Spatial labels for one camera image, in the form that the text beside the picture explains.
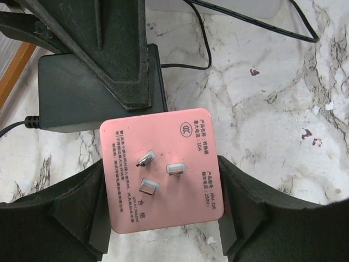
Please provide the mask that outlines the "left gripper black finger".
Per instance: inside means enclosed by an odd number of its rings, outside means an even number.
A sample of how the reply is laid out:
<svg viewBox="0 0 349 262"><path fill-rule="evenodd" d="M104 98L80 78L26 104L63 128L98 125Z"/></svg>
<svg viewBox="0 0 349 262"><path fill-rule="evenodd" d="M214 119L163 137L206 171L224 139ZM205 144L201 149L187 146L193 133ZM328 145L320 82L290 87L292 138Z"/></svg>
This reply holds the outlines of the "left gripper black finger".
<svg viewBox="0 0 349 262"><path fill-rule="evenodd" d="M1 261L101 261L111 234L102 161L1 203Z"/></svg>

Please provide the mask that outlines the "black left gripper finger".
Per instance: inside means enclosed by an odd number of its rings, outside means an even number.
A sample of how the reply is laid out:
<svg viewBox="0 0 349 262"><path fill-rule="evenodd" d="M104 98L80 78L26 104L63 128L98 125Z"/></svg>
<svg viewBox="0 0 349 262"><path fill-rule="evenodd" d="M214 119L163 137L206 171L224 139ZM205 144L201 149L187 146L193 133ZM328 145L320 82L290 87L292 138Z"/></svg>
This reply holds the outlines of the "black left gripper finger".
<svg viewBox="0 0 349 262"><path fill-rule="evenodd" d="M74 53L127 110L151 105L144 1L6 1L1 32Z"/></svg>

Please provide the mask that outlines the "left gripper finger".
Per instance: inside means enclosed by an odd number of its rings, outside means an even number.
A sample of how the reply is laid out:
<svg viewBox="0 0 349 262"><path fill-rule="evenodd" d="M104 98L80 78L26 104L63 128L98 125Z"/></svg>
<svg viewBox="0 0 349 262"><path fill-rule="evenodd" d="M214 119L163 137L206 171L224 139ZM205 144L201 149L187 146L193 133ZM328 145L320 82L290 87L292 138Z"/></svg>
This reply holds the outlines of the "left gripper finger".
<svg viewBox="0 0 349 262"><path fill-rule="evenodd" d="M278 191L218 157L229 261L348 261L348 201L319 205Z"/></svg>

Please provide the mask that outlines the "black power adapter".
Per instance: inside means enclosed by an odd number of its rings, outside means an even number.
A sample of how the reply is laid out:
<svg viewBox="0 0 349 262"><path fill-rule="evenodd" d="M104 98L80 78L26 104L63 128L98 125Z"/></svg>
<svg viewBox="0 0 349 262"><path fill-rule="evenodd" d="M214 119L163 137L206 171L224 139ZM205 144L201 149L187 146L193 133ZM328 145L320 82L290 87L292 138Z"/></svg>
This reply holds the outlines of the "black power adapter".
<svg viewBox="0 0 349 262"><path fill-rule="evenodd" d="M150 107L127 111L75 55L46 55L38 61L39 114L27 116L25 126L73 133L99 129L109 119L166 112L158 47L147 47Z"/></svg>

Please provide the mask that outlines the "pink cube socket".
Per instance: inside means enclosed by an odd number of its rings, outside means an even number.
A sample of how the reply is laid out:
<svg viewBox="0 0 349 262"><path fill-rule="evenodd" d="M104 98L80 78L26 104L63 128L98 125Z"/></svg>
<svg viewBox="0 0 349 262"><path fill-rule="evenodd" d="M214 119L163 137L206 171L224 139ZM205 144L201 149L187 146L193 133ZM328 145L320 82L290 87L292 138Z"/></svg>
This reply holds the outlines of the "pink cube socket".
<svg viewBox="0 0 349 262"><path fill-rule="evenodd" d="M99 132L110 222L116 233L222 217L214 128L206 109L107 120Z"/></svg>

